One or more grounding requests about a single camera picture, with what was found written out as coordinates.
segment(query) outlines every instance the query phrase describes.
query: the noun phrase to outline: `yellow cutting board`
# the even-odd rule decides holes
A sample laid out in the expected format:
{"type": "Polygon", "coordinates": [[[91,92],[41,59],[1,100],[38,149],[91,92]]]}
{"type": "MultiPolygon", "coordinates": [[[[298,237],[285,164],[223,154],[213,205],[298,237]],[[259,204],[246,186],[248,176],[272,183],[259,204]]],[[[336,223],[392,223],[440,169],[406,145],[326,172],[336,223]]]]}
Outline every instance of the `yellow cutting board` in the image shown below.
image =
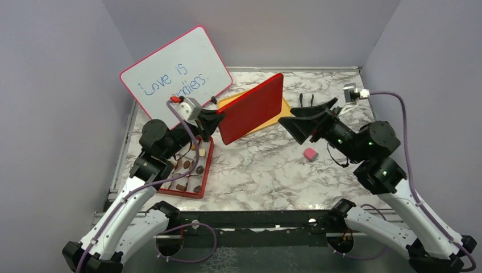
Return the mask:
{"type": "MultiPolygon", "coordinates": [[[[248,92],[248,91],[245,91],[245,92],[242,92],[242,93],[239,93],[239,94],[236,94],[234,96],[227,97],[227,98],[224,98],[224,99],[218,101],[218,109],[227,105],[231,101],[239,98],[242,94],[245,94],[246,92],[248,92]]],[[[253,130],[248,132],[248,134],[250,134],[252,132],[256,132],[258,130],[261,130],[261,129],[263,129],[265,127],[268,127],[270,125],[273,125],[273,124],[277,123],[278,119],[280,119],[282,117],[291,117],[290,109],[291,109],[291,107],[289,106],[288,102],[286,102],[285,98],[283,98],[283,101],[281,103],[281,112],[277,116],[271,118],[270,120],[266,121],[265,123],[261,124],[260,126],[254,128],[253,130]]]]}

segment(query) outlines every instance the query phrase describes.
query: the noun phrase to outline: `whiteboard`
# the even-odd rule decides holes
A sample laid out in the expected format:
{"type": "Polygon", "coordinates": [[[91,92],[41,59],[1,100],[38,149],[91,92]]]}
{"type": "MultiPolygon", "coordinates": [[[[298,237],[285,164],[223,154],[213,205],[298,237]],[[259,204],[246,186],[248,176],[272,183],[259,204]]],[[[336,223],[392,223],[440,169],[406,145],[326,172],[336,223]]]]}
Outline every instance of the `whiteboard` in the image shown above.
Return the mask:
{"type": "Polygon", "coordinates": [[[120,80],[151,119],[160,119],[169,128],[179,123],[165,105],[171,96],[195,98],[203,105],[232,84],[202,26],[127,68],[120,80]]]}

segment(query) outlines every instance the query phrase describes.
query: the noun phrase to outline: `small pink block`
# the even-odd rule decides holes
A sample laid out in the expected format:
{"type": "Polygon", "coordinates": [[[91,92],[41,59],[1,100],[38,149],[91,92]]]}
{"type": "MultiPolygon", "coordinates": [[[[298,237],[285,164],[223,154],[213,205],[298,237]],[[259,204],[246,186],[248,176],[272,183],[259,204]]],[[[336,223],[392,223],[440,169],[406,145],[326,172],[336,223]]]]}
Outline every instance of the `small pink block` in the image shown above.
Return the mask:
{"type": "Polygon", "coordinates": [[[318,157],[318,153],[312,148],[307,148],[305,152],[303,152],[303,155],[309,162],[315,161],[315,159],[318,157]]]}

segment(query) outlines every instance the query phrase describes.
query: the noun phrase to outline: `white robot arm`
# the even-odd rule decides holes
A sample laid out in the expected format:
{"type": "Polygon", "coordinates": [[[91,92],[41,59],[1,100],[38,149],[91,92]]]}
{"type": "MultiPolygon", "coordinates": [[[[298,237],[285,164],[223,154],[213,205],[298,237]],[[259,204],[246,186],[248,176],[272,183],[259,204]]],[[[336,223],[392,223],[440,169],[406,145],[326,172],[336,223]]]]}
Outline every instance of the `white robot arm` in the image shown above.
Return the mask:
{"type": "Polygon", "coordinates": [[[167,106],[181,123],[171,130],[158,119],[144,125],[139,140],[141,154],[119,195],[86,236],[79,242],[67,243],[62,250],[72,271],[121,272],[131,255],[154,235],[166,230],[172,218],[177,216],[176,208],[160,202],[147,212],[144,222],[127,229],[162,183],[186,176],[195,169],[199,156],[196,136],[208,141],[224,114],[201,109],[201,105],[191,98],[172,97],[171,100],[177,103],[175,108],[171,102],[167,106]],[[180,177],[167,179],[174,169],[168,159],[189,142],[196,147],[195,163],[180,177]]]}
{"type": "MultiPolygon", "coordinates": [[[[356,107],[358,99],[370,96],[368,90],[357,88],[354,84],[346,85],[343,90],[348,107],[331,109],[337,101],[335,98],[318,106],[292,108],[291,113],[295,117],[280,118],[279,123],[299,144],[308,138],[311,142],[323,138],[343,153],[350,163],[360,163],[354,171],[358,181],[391,206],[411,231],[375,216],[367,216],[348,200],[341,200],[331,212],[342,217],[348,228],[366,233],[408,258],[417,272],[465,271],[460,259],[465,255],[470,258],[473,270],[470,253],[477,244],[475,240],[460,235],[444,223],[410,185],[403,169],[389,157],[400,146],[391,125],[375,121],[356,133],[340,121],[340,114],[356,107]]],[[[405,119],[404,104],[402,109],[405,119]]]]}

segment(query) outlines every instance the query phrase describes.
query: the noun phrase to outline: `red board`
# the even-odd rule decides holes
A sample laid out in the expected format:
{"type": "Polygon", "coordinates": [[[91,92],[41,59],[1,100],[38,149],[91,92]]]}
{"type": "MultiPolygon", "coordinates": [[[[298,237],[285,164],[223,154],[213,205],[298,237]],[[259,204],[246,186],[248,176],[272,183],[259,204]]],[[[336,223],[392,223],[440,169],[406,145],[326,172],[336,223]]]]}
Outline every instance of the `red board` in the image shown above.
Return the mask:
{"type": "Polygon", "coordinates": [[[218,110],[225,113],[219,124],[223,143],[241,138],[281,112],[283,74],[278,73],[218,110]]]}

